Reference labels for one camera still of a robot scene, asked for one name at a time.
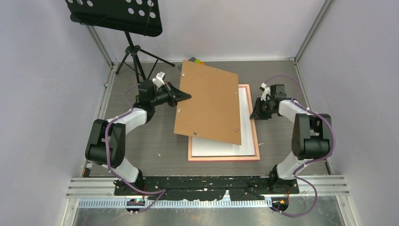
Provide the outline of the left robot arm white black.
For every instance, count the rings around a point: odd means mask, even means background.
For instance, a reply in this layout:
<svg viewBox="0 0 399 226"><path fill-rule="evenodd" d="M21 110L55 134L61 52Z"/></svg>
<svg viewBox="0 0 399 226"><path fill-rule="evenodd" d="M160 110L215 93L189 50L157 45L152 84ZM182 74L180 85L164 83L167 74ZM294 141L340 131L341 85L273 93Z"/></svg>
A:
<svg viewBox="0 0 399 226"><path fill-rule="evenodd" d="M133 195L146 194L143 174L125 157L126 136L139 126L148 123L155 114L155 107L168 104L171 107L191 98L191 95L174 87L170 82L156 84L144 80L136 85L138 94L134 104L125 113L111 119L96 119L90 131L85 158L101 165L126 184Z"/></svg>

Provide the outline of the brown cardboard backing board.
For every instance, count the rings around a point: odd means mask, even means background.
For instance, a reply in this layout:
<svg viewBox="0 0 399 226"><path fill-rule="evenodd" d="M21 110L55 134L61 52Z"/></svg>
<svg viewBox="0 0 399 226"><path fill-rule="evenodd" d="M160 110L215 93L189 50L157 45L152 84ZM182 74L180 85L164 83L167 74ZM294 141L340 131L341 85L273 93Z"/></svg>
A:
<svg viewBox="0 0 399 226"><path fill-rule="evenodd" d="M236 73L185 60L179 89L191 98L177 104L174 133L241 144Z"/></svg>

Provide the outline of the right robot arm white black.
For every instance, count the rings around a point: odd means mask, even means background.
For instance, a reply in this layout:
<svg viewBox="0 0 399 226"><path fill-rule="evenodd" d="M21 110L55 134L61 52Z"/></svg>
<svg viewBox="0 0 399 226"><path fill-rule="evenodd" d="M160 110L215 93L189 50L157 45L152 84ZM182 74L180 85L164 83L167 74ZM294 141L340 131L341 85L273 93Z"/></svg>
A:
<svg viewBox="0 0 399 226"><path fill-rule="evenodd" d="M273 114L289 119L294 127L291 153L269 173L267 188L281 193L294 187L298 174L315 160L322 159L333 149L331 117L311 111L293 98L288 98L283 84L267 86L262 83L261 97L255 101L252 120L268 120Z"/></svg>

